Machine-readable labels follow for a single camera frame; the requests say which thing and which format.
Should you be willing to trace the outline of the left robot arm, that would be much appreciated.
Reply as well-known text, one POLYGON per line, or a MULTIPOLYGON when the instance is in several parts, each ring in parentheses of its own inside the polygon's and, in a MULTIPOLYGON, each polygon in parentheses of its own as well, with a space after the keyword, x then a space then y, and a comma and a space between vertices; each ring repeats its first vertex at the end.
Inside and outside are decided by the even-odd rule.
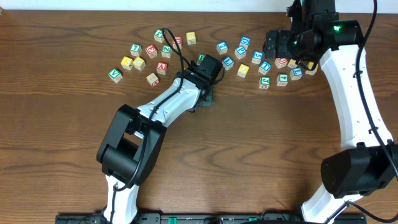
POLYGON ((168 126, 207 97, 217 76, 218 72, 186 69, 149 103, 117 110, 96 156, 108 183, 102 223, 135 219, 139 186, 155 166, 168 126))

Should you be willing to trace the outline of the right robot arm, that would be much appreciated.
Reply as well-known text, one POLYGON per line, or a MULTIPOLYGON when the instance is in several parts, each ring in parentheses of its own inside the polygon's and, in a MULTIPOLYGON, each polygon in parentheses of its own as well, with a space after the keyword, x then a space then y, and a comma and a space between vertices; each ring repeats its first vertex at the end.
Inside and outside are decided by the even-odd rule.
POLYGON ((341 20, 333 0, 295 0, 288 30, 270 30, 263 51, 323 71, 341 132, 341 151, 321 164, 322 184, 300 208, 304 223, 333 223, 344 209, 397 177, 397 145, 386 128, 369 81, 364 46, 369 33, 341 20))

